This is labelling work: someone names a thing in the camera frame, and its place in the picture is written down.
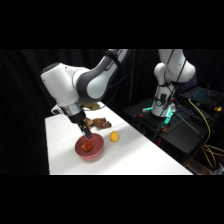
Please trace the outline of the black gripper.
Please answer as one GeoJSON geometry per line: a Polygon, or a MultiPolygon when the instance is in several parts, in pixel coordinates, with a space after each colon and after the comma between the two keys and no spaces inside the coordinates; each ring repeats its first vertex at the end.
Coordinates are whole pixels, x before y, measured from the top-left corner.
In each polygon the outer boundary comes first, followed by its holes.
{"type": "Polygon", "coordinates": [[[77,124],[79,126],[81,132],[84,132],[88,139],[92,138],[92,133],[89,127],[87,125],[84,125],[86,114],[83,110],[81,110],[75,115],[67,114],[67,117],[72,123],[77,124]]]}

